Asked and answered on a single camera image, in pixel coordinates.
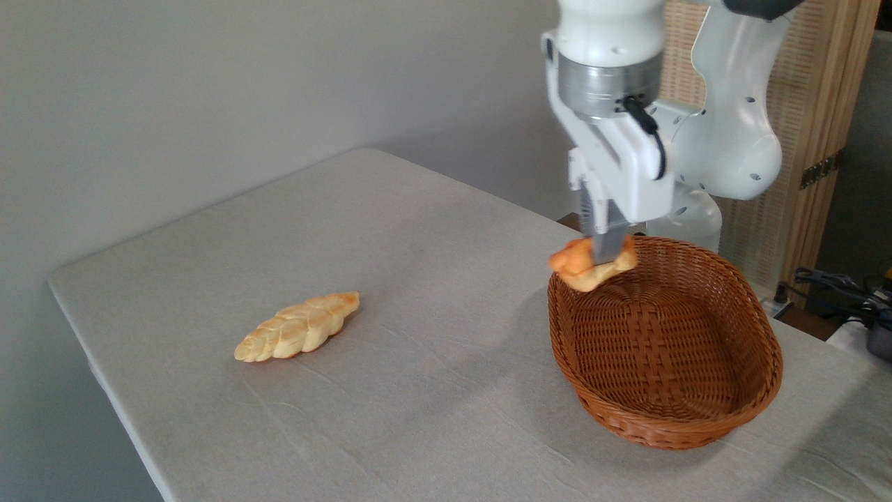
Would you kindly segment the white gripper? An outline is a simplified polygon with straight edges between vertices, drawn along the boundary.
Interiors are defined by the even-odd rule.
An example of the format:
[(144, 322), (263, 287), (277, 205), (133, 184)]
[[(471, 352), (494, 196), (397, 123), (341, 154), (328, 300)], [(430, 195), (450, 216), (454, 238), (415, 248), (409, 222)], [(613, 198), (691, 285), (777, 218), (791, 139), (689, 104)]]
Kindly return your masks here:
[(580, 231), (592, 239), (596, 264), (615, 261), (629, 222), (664, 216), (672, 206), (667, 149), (647, 108), (662, 56), (627, 67), (584, 66), (542, 35), (547, 96), (571, 140), (568, 182), (578, 197)]

